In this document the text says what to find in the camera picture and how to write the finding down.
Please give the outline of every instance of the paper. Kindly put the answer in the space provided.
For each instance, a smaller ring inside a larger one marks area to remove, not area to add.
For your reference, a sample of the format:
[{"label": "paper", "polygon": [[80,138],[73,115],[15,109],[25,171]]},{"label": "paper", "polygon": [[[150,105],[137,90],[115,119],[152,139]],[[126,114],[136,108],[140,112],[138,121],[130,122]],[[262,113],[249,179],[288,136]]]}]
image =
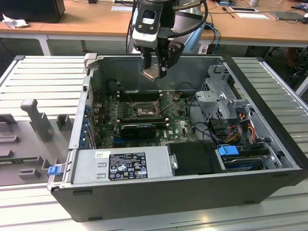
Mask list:
[{"label": "paper", "polygon": [[264,14],[257,13],[236,13],[240,18],[254,18],[254,19],[269,19]]},{"label": "paper", "polygon": [[130,6],[112,6],[111,11],[132,11],[133,8]]},{"label": "paper", "polygon": [[8,27],[11,27],[13,29],[15,29],[16,27],[24,27],[24,26],[28,26],[29,24],[27,24],[27,22],[24,20],[24,19],[12,19],[12,18],[9,18],[7,16],[5,16],[4,14],[3,15],[3,20],[2,22],[8,26]]}]

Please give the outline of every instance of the red wire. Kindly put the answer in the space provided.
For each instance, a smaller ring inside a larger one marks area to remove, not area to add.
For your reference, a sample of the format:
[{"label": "red wire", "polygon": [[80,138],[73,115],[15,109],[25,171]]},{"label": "red wire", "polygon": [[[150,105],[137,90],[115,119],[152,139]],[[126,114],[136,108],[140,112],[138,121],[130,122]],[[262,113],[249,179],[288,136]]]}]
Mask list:
[{"label": "red wire", "polygon": [[230,129],[229,129],[229,131],[228,131],[228,138],[230,137],[230,135],[231,135],[231,130],[232,130],[232,128],[236,128],[236,126],[235,125],[233,125],[233,126],[231,126],[230,127]]}]

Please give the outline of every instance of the warning label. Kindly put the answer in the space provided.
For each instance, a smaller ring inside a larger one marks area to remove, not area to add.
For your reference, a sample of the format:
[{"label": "warning label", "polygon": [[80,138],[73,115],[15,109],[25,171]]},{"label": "warning label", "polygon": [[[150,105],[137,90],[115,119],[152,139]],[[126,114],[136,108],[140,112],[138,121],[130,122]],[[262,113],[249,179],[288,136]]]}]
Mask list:
[{"label": "warning label", "polygon": [[109,155],[109,180],[148,178],[145,153]]}]

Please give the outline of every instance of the white label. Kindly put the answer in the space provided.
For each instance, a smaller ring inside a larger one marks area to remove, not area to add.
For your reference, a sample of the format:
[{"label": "white label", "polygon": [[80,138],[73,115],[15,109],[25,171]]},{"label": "white label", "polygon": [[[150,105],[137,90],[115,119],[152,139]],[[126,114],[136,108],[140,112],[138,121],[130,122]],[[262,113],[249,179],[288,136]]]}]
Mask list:
[{"label": "white label", "polygon": [[0,162],[0,165],[12,165],[13,162],[11,161],[4,161],[4,162]]},{"label": "white label", "polygon": [[146,174],[146,171],[138,171],[138,175]]},{"label": "white label", "polygon": [[95,152],[95,158],[109,158],[110,151]]},{"label": "white label", "polygon": [[143,18],[142,22],[145,24],[153,24],[154,23],[154,19],[152,18]]}]

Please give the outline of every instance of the desk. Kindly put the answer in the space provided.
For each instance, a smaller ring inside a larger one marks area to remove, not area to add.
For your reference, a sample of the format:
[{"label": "desk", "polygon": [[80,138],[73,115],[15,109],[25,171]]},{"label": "desk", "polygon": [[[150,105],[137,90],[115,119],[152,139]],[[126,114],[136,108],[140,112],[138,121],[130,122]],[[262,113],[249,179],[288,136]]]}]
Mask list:
[{"label": "desk", "polygon": [[[131,12],[111,11],[112,3],[87,1],[74,2],[65,0],[65,14],[58,24],[30,23],[30,27],[9,29],[0,26],[0,37],[38,39],[44,55],[50,55],[47,44],[49,39],[69,40],[108,40],[125,41]],[[216,3],[207,1],[209,11],[223,13]],[[277,1],[261,0],[259,5],[270,7]],[[274,8],[257,7],[259,11],[287,11],[294,2],[285,0]],[[308,25],[290,24],[275,21],[269,13],[264,13],[269,20],[244,19],[233,14],[212,14],[214,24],[221,34],[221,44],[306,47],[308,44]],[[206,45],[213,39],[212,31],[204,31],[201,42]]]}]

